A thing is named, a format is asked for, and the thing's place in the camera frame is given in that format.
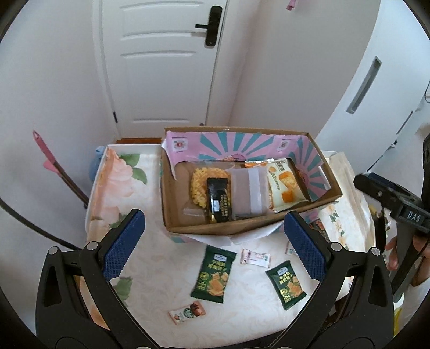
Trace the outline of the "person's right hand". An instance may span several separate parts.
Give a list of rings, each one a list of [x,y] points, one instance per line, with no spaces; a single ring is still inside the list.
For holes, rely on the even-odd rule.
[[[395,293],[410,277],[410,271],[416,269],[410,284],[419,286],[429,279],[429,239],[414,235],[404,256],[401,256],[397,237],[392,238],[385,246],[390,251],[387,269],[391,272],[391,288]]]

